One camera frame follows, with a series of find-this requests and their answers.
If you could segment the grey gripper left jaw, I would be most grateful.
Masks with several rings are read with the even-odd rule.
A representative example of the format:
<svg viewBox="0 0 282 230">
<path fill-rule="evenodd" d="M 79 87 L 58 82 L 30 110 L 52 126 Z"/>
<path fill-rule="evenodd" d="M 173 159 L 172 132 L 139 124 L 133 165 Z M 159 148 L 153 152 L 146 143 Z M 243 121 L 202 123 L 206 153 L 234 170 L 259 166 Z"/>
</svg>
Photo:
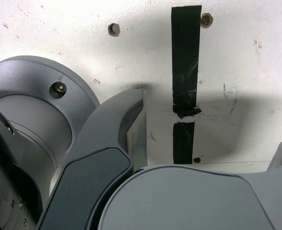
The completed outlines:
<svg viewBox="0 0 282 230">
<path fill-rule="evenodd" d="M 134 173 L 127 132 L 143 109 L 141 89 L 120 92 L 98 106 L 75 140 L 39 230 L 95 230 L 114 191 Z"/>
</svg>

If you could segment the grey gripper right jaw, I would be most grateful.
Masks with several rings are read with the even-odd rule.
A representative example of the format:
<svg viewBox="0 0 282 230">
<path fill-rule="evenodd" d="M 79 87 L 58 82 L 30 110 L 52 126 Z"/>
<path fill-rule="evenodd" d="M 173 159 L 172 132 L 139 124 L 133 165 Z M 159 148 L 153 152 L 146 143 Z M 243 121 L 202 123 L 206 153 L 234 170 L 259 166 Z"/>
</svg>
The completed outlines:
<svg viewBox="0 0 282 230">
<path fill-rule="evenodd" d="M 100 230 L 282 230 L 282 143 L 265 172 L 161 165 L 127 179 Z"/>
</svg>

